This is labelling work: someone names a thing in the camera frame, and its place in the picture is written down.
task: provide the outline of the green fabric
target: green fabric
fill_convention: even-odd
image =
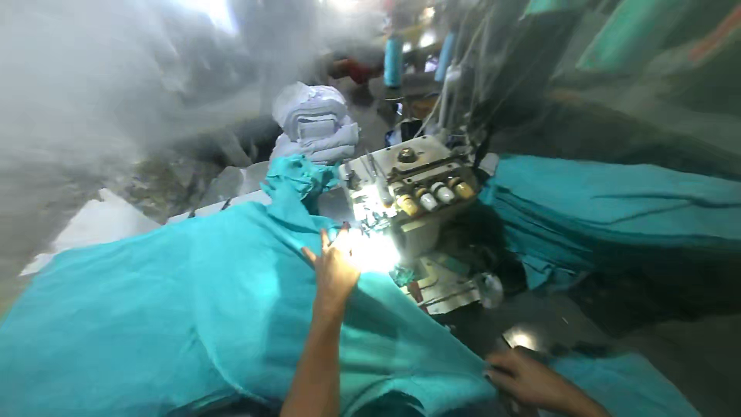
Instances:
[[[657,249],[741,252],[741,183],[653,165],[503,157],[479,200],[502,219],[531,288]]]
[[[525,15],[580,9],[587,3],[588,0],[530,0]]]
[[[659,52],[662,42],[693,0],[623,0],[594,37],[576,69],[628,74]]]
[[[316,291],[300,248],[319,251],[318,230],[332,226],[310,215],[301,196],[327,188],[331,169],[304,157],[274,160],[269,206],[245,203],[54,257],[0,327],[3,416],[188,414],[237,396],[278,407]],[[361,275],[340,339],[344,416],[439,416],[495,397],[483,361],[388,275]],[[660,375],[646,384],[633,367],[616,378],[619,364],[577,372],[584,366],[560,370],[588,393],[612,384],[650,402],[627,410],[607,398],[615,417],[686,407],[669,402],[678,394]]]

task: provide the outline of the white fabric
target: white fabric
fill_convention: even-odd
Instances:
[[[270,160],[296,154],[304,155],[311,162],[317,163],[332,163],[351,158],[355,155],[355,145],[358,143],[358,136],[355,135],[353,138],[351,134],[353,131],[357,131],[356,123],[343,126],[332,137],[315,140],[307,146],[292,142],[288,135],[282,134],[276,140],[276,146],[273,148]]]
[[[308,87],[297,82],[283,88],[273,102],[273,118],[293,141],[299,138],[300,119],[334,117],[340,120],[347,115],[345,98],[336,88],[327,85]]]

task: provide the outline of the teal fabric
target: teal fabric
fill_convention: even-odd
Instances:
[[[270,206],[245,203],[56,256],[0,327],[3,416],[162,416],[237,395],[279,403],[316,291],[300,248],[319,251],[319,228],[332,226],[301,197],[328,187],[331,169],[304,157],[276,160],[265,186]],[[402,409],[438,416],[496,395],[483,361],[388,275],[361,275],[340,362],[344,416],[379,398],[388,400],[379,407],[399,398]],[[627,385],[652,401],[646,413],[608,407],[616,417],[676,407],[666,380],[576,372],[583,369],[565,362],[559,370],[574,371],[589,393]]]
[[[531,288],[621,269],[654,249],[741,252],[741,183],[653,165],[503,157],[479,200]]]
[[[571,356],[554,370],[583,388],[613,416],[699,417],[679,390],[641,355]],[[540,413],[541,417],[554,416]]]

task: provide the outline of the light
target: light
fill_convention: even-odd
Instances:
[[[435,7],[426,7],[422,11],[422,20],[432,20],[432,18],[435,17]]]
[[[422,36],[419,37],[419,47],[428,47],[435,43],[435,33],[432,32],[424,32]]]
[[[359,6],[357,0],[327,0],[327,3],[340,13],[352,13]]]
[[[391,272],[401,260],[393,239],[385,233],[365,235],[358,229],[351,229],[350,239],[353,263],[361,272]]]
[[[230,35],[236,35],[239,30],[229,9],[228,0],[176,0],[181,6],[196,12],[204,13],[219,29]]]
[[[524,332],[518,332],[512,335],[512,345],[512,347],[522,346],[530,350],[535,350],[535,341],[530,335]]]

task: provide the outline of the sewing machine light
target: sewing machine light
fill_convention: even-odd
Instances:
[[[351,229],[353,262],[362,272],[390,272],[401,260],[401,255],[390,235],[376,231],[363,234]]]

